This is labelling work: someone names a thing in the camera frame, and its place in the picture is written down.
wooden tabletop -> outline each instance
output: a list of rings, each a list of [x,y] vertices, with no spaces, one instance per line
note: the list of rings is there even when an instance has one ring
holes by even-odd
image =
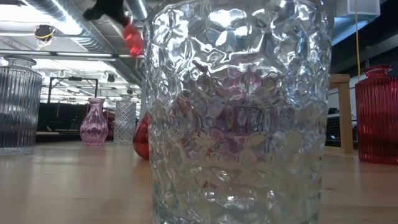
[[[321,224],[397,224],[398,167],[324,157]],[[132,147],[41,144],[0,157],[1,224],[150,224],[150,166]]]

clear glass vase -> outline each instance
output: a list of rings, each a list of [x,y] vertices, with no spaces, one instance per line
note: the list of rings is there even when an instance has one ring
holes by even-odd
[[[332,28],[320,0],[151,11],[153,223],[318,223]]]
[[[115,144],[131,145],[136,129],[136,104],[132,96],[121,95],[122,100],[116,102],[113,141]]]
[[[32,71],[36,61],[5,56],[0,67],[0,156],[33,152],[39,117],[42,77]]]
[[[108,123],[102,112],[105,100],[90,98],[90,112],[80,126],[80,137],[86,146],[102,146],[108,135]]]

yellow cable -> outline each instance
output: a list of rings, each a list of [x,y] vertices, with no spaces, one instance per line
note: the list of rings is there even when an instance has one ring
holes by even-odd
[[[360,81],[361,80],[361,61],[359,59],[358,0],[355,0],[355,36],[356,36],[356,63],[358,64],[358,81]]]
[[[46,43],[46,41],[49,39],[49,37],[51,37],[51,35],[52,35],[54,32],[55,32],[55,29],[52,30],[51,34],[47,34],[47,35],[45,35],[45,36],[40,37],[40,36],[37,36],[37,35],[35,34],[35,33],[36,33],[36,29],[35,29],[34,34],[35,34],[35,37],[36,37],[36,38],[38,38],[38,39],[43,39],[43,38],[45,38],[45,40],[42,42],[42,44],[39,46],[39,48],[37,48],[37,50],[40,50],[42,47],[46,46],[46,44],[44,44],[44,43]]]

red glass vase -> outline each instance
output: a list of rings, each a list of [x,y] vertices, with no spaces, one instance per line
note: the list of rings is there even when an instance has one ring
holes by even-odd
[[[134,150],[143,159],[149,160],[149,143],[148,143],[148,115],[138,122],[136,132],[133,137]]]
[[[389,65],[364,69],[355,86],[359,160],[398,165],[398,78]]]
[[[139,32],[132,24],[124,28],[124,39],[129,48],[130,55],[137,57],[144,54],[144,39],[141,32]]]

pink glass vase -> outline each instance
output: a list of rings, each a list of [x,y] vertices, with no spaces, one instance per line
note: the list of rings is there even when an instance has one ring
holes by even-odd
[[[90,98],[90,112],[80,126],[80,137],[86,146],[102,146],[108,135],[108,124],[102,113],[104,99]]]

